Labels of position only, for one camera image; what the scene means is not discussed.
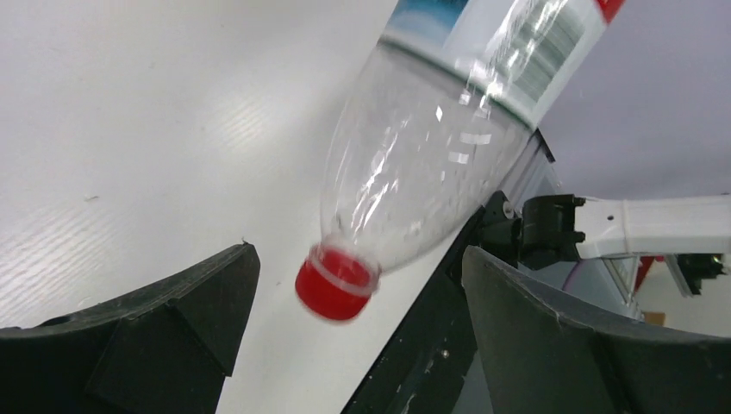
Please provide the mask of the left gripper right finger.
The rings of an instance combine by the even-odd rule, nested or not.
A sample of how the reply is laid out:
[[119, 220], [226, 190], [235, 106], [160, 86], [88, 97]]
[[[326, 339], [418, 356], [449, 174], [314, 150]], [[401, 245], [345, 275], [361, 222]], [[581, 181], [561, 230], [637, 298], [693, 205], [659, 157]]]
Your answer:
[[496, 413], [727, 413], [730, 341], [615, 314], [481, 248], [462, 283]]

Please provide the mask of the clear bottle red label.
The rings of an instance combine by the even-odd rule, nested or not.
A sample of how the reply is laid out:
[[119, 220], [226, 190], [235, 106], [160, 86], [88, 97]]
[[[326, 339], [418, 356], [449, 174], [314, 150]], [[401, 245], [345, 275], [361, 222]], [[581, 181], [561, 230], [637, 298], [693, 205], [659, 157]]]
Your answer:
[[321, 240], [295, 289], [355, 318], [380, 278], [474, 214], [520, 157], [620, 1], [400, 1], [341, 112]]

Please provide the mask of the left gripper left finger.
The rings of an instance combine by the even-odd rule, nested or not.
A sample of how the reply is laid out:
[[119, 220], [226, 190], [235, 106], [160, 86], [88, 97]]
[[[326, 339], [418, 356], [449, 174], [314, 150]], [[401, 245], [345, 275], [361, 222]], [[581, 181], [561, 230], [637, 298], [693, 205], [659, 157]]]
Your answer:
[[260, 261], [249, 243], [90, 308], [1, 331], [4, 413], [213, 413]]

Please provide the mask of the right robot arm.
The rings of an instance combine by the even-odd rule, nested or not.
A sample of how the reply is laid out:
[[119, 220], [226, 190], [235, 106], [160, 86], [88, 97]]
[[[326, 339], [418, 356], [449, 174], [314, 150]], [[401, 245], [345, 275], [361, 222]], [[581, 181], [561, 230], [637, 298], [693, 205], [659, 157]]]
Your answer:
[[730, 197], [530, 198], [520, 216], [486, 226], [478, 245], [531, 270], [636, 255], [729, 254]]

